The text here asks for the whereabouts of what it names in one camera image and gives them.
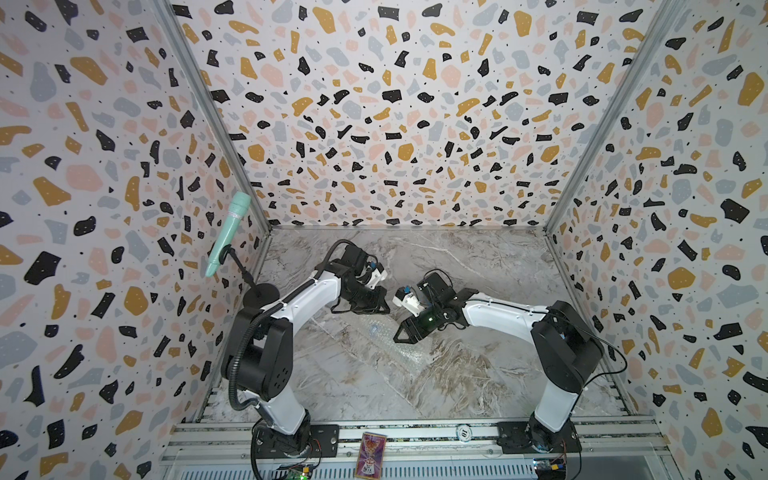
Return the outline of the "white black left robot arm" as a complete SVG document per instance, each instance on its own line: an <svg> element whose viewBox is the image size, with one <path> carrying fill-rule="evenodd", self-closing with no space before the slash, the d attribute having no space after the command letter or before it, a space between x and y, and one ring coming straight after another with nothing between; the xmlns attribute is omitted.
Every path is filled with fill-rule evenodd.
<svg viewBox="0 0 768 480"><path fill-rule="evenodd" d="M224 350L221 376L232 410L258 412L253 427L257 454L300 457L322 446L312 438L310 413L289 386L294 336L328 305L345 302L356 315L388 314L386 277L375 255L342 239L289 293L281 295L267 283L246 293Z"/></svg>

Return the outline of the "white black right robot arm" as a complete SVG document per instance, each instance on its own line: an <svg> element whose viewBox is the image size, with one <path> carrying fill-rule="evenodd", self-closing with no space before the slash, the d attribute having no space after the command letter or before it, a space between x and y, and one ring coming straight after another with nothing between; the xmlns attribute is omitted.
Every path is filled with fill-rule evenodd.
<svg viewBox="0 0 768 480"><path fill-rule="evenodd" d="M398 327L393 341L416 344L448 325L486 328L532 344L547 384L522 431L522 438L501 438L503 447L542 453L565 451L575 441L571 415L604 348L569 303L530 306L500 300L476 289L455 291L436 270L416 286L399 288L393 297L410 316Z"/></svg>

